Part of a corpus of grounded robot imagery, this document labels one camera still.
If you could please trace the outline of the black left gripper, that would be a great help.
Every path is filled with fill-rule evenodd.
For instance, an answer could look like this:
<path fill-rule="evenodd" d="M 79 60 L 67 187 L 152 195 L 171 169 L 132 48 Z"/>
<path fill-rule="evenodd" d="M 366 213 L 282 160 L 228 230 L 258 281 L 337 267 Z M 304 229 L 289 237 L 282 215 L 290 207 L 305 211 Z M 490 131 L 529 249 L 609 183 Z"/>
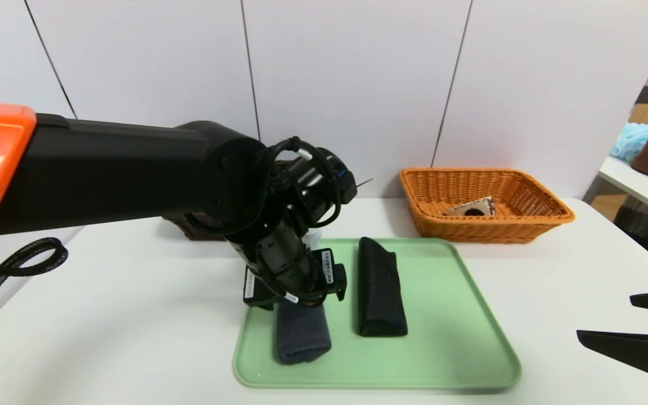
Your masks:
<path fill-rule="evenodd" d="M 242 301 L 273 310 L 277 303 L 316 307 L 334 294 L 342 302 L 348 279 L 331 249 L 312 250 L 285 218 L 265 224 L 263 235 L 242 246 L 245 280 Z"/>

